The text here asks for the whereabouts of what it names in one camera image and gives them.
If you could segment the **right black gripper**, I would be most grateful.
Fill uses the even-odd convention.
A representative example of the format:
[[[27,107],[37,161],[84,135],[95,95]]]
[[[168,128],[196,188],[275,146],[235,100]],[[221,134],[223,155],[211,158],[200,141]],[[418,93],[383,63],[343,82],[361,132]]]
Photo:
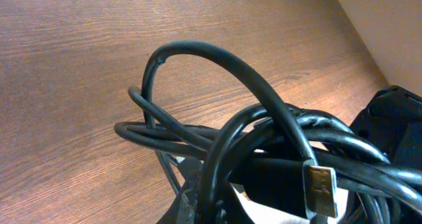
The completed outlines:
[[[380,90],[350,128],[392,164],[421,169],[421,96],[399,86]]]

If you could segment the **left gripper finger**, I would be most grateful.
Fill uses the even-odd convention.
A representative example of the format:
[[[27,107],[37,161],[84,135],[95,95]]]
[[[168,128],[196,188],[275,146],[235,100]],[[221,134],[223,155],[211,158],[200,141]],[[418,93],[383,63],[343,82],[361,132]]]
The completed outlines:
[[[157,221],[157,224],[202,223],[198,197],[200,193],[200,172],[204,163],[204,156],[168,156],[168,158],[170,164],[177,168],[185,182],[180,186],[178,180],[175,179],[176,197],[169,209]]]

